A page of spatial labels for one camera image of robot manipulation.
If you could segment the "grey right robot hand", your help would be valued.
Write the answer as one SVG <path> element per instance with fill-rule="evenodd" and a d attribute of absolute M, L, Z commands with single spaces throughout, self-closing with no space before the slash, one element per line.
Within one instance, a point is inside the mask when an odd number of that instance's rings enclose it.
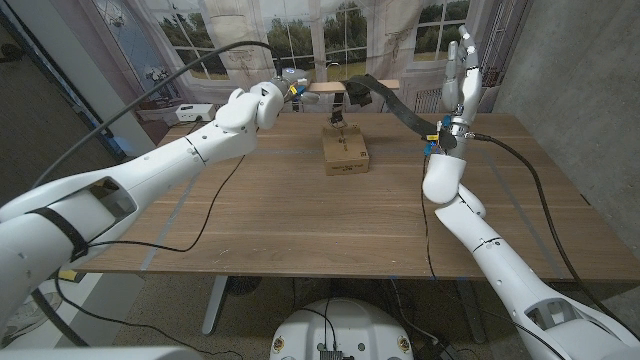
<path fill-rule="evenodd" d="M 464 25 L 458 33 L 460 40 L 448 44 L 442 102 L 455 122 L 470 126 L 481 98 L 482 74 L 473 37 Z"/>

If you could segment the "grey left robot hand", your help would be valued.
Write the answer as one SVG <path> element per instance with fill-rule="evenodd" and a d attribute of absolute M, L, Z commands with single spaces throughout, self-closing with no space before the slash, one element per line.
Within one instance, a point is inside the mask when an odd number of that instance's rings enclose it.
<path fill-rule="evenodd" d="M 281 74 L 276 74 L 270 82 L 280 89 L 285 103 L 301 102 L 313 105 L 320 99 L 319 94 L 310 91 L 312 78 L 306 70 L 285 67 Z"/>

